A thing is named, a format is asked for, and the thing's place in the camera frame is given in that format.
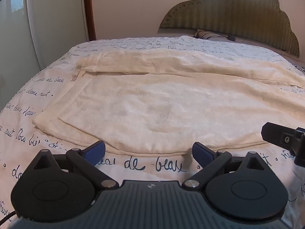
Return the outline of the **green upholstered headboard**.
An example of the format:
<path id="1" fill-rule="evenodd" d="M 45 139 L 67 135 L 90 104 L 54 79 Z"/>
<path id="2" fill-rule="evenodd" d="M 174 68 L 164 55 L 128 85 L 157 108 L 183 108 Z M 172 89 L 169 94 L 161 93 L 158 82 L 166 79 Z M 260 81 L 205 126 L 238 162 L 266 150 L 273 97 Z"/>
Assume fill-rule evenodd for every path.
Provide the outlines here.
<path id="1" fill-rule="evenodd" d="M 279 0 L 189 0 L 172 7 L 159 27 L 214 31 L 300 55 L 298 39 Z"/>

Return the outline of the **cream fleece pants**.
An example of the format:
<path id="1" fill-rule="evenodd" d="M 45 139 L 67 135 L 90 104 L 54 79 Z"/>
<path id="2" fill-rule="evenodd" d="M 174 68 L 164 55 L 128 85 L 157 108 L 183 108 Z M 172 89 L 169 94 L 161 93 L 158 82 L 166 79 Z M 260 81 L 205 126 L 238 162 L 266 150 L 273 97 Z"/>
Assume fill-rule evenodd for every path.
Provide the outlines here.
<path id="1" fill-rule="evenodd" d="M 170 49 L 78 60 L 76 79 L 33 120 L 58 139 L 138 156 L 262 144 L 267 122 L 304 126 L 304 75 L 288 62 Z"/>

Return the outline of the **striped pillow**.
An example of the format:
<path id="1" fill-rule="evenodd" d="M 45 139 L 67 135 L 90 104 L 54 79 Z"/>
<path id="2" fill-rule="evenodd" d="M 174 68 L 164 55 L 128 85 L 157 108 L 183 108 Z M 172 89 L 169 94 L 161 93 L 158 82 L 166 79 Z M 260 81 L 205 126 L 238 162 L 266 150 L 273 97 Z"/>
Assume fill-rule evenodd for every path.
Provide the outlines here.
<path id="1" fill-rule="evenodd" d="M 200 30 L 200 29 L 197 29 L 197 32 L 195 33 L 195 35 L 193 37 L 197 38 L 197 39 L 215 40 L 215 41 L 228 40 L 227 39 L 228 35 L 213 32 L 213 31 Z"/>

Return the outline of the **white script-print bedspread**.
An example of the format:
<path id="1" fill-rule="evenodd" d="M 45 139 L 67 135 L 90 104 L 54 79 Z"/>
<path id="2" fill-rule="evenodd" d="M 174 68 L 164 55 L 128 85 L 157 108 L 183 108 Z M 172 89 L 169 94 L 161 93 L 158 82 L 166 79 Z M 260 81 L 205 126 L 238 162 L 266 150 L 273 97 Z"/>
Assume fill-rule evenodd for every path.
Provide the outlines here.
<path id="1" fill-rule="evenodd" d="M 96 167 L 117 182 L 183 182 L 201 170 L 201 142 L 255 151 L 288 191 L 283 221 L 304 226 L 304 168 L 261 137 L 266 122 L 304 127 L 304 74 L 267 48 L 174 38 L 97 40 L 73 47 L 1 112 L 1 217 L 43 149 L 65 154 L 105 142 Z"/>

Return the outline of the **dark red door frame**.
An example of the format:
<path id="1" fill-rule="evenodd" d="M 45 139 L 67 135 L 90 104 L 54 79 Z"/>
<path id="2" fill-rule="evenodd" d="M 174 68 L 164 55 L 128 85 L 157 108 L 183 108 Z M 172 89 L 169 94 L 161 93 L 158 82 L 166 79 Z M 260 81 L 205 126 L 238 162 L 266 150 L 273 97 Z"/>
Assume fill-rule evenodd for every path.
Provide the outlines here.
<path id="1" fill-rule="evenodd" d="M 85 18 L 87 25 L 88 38 L 90 41 L 96 40 L 96 31 L 94 25 L 94 15 L 92 10 L 92 0 L 84 0 Z"/>

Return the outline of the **white floral wardrobe door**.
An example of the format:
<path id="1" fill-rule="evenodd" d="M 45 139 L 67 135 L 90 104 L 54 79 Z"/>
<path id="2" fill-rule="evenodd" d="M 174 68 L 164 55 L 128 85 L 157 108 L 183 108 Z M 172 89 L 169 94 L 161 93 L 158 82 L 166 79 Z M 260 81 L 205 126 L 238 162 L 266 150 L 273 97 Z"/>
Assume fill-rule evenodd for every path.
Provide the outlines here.
<path id="1" fill-rule="evenodd" d="M 88 40 L 84 0 L 1 0 L 1 107 L 35 74 Z"/>

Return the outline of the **small black device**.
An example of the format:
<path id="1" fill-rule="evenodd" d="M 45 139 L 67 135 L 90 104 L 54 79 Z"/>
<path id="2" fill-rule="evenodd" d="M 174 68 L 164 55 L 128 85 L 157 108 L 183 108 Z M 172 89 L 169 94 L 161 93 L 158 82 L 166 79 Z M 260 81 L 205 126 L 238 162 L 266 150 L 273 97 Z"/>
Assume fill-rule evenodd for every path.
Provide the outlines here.
<path id="1" fill-rule="evenodd" d="M 236 41 L 236 38 L 231 35 L 228 35 L 227 39 L 230 41 Z"/>

